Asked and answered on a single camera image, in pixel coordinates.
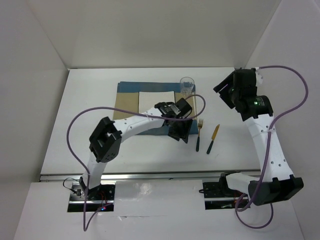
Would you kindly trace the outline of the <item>clear plastic cup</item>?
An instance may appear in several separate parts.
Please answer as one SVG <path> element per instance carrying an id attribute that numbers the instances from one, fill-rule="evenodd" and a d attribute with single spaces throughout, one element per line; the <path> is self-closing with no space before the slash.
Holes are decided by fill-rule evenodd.
<path id="1" fill-rule="evenodd" d="M 180 79 L 180 93 L 184 97 L 188 97 L 192 94 L 193 88 L 195 86 L 195 81 L 188 76 Z"/>

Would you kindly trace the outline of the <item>square white plate dark rim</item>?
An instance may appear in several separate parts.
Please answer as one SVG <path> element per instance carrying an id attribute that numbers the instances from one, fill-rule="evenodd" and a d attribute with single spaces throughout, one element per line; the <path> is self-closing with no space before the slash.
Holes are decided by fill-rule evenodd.
<path id="1" fill-rule="evenodd" d="M 139 92 L 138 112 L 144 113 L 161 102 L 175 102 L 173 91 L 165 92 Z"/>

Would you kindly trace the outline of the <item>blue beige white cloth placemat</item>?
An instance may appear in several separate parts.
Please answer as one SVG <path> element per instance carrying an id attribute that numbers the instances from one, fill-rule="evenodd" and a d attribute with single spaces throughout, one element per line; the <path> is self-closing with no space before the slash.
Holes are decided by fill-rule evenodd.
<path id="1" fill-rule="evenodd" d="M 139 112 L 139 92 L 174 92 L 175 102 L 183 97 L 180 84 L 178 82 L 135 82 L 121 81 L 117 84 L 117 93 L 115 108 L 129 112 Z M 113 120 L 121 120 L 131 117 L 132 114 L 117 112 L 113 113 Z M 140 133 L 139 135 L 166 136 L 168 135 L 168 126 L 154 128 Z M 197 119 L 193 119 L 190 130 L 191 135 L 198 134 Z"/>

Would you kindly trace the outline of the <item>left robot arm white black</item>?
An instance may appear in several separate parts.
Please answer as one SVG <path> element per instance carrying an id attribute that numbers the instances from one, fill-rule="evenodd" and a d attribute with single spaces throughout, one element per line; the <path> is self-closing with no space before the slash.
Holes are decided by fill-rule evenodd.
<path id="1" fill-rule="evenodd" d="M 157 103 L 149 110 L 128 118 L 102 118 L 89 137 L 89 149 L 94 159 L 88 162 L 88 171 L 80 178 L 81 194 L 88 200 L 97 197 L 107 163 L 116 158 L 121 143 L 130 137 L 167 126 L 170 138 L 187 143 L 193 123 L 188 116 L 192 110 L 191 105 L 181 98 L 176 103 Z"/>

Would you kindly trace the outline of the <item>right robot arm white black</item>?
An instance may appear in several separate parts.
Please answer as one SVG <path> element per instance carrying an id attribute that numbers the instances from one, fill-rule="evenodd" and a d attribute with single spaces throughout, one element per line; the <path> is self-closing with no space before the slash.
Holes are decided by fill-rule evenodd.
<path id="1" fill-rule="evenodd" d="M 256 206 L 287 201 L 303 187 L 284 156 L 275 122 L 277 118 L 269 98 L 258 95 L 256 69 L 236 69 L 214 91 L 241 115 L 252 137 L 261 170 L 260 177 L 239 171 L 221 174 L 218 190 L 223 196 L 234 191 L 246 194 Z"/>

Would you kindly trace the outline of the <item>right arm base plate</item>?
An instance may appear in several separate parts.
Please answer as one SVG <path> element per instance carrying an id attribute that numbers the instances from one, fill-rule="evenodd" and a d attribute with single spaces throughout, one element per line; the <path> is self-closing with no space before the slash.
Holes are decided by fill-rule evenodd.
<path id="1" fill-rule="evenodd" d="M 220 175 L 218 182 L 203 182 L 202 189 L 198 192 L 204 196 L 206 210 L 234 209 L 236 201 L 243 194 L 238 190 L 228 188 L 226 176 L 239 173 L 239 171 L 227 171 Z"/>

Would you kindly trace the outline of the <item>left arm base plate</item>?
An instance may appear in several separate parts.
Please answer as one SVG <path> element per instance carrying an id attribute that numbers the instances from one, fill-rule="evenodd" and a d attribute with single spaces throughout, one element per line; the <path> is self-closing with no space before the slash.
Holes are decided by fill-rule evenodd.
<path id="1" fill-rule="evenodd" d="M 84 210 L 85 192 L 80 186 L 79 180 L 67 177 L 62 186 L 69 190 L 69 201 L 67 212 L 80 213 Z M 114 182 L 101 184 L 97 190 L 88 193 L 86 211 L 113 212 L 116 184 Z"/>

